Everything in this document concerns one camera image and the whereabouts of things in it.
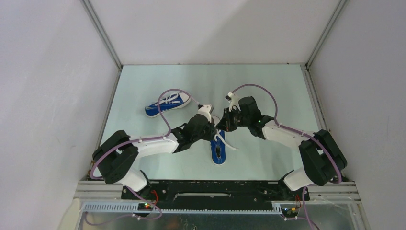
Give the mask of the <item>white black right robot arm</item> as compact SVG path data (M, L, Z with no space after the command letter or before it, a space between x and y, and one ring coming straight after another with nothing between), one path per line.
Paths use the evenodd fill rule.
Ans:
M277 124L274 117L262 115L255 99L238 98L229 93L225 96L229 107L216 127L225 132L233 132L246 127L250 133L264 140L278 142L300 153L302 167L287 173L280 179L279 196L284 200L293 199L298 189L316 184L324 186L334 177L341 175L348 162L332 135L324 129L308 134Z

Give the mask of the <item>white shoelace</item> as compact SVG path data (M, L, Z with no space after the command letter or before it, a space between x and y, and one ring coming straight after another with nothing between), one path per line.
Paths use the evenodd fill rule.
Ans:
M234 146L232 146L232 145L230 145L229 143L226 142L226 138L221 135L221 130L216 131L216 134L214 135L214 140L224 143L224 145L226 147L230 148L231 150L239 150L239 148L236 148L236 147L234 147Z

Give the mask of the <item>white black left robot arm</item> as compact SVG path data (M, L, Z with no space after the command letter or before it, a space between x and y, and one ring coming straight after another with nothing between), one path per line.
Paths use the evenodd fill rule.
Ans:
M135 167L141 158L185 151L199 140L210 141L216 129L213 118L196 114L188 123L176 127L168 136L131 140L124 130L116 131L92 154L99 178L106 184L120 183L133 190L139 199L151 195L146 174Z

